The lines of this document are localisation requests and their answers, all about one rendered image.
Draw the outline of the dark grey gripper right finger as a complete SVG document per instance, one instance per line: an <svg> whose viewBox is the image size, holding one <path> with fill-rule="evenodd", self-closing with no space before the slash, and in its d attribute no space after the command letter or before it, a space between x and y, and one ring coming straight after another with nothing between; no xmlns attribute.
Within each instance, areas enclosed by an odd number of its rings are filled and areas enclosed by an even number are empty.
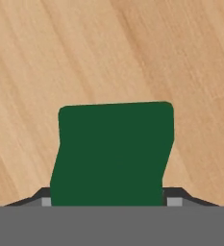
<svg viewBox="0 0 224 246"><path fill-rule="evenodd" d="M181 187L165 187L162 195L167 207L215 207L214 203L193 197Z"/></svg>

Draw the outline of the dark green sponge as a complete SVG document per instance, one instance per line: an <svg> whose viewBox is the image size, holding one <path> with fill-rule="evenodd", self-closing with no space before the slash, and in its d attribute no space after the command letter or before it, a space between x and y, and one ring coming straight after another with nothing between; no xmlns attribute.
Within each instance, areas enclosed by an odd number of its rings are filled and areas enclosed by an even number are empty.
<svg viewBox="0 0 224 246"><path fill-rule="evenodd" d="M50 194L54 206L160 206L174 142L168 102L66 106Z"/></svg>

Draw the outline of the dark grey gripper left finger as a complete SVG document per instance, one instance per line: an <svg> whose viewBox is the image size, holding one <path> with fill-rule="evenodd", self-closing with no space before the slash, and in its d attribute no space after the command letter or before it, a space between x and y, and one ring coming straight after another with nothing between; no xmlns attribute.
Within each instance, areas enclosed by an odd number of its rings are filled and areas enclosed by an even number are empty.
<svg viewBox="0 0 224 246"><path fill-rule="evenodd" d="M37 191L32 197L28 197L16 202L9 204L9 207L51 207L51 196L50 196L50 188L43 187L39 191Z"/></svg>

